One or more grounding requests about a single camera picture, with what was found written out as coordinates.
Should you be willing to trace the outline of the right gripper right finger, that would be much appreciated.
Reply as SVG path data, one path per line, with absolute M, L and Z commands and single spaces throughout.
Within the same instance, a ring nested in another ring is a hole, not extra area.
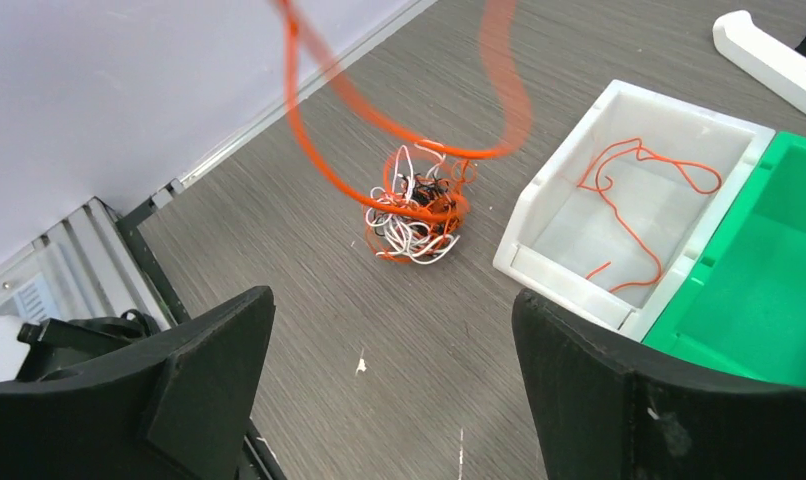
M 806 388 L 701 367 L 521 290 L 512 329 L 551 479 L 806 479 Z

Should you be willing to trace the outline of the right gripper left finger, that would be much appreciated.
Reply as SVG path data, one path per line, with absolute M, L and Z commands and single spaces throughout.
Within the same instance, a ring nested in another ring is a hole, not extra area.
M 275 317 L 255 286 L 158 330 L 0 316 L 0 479 L 272 479 L 250 421 Z

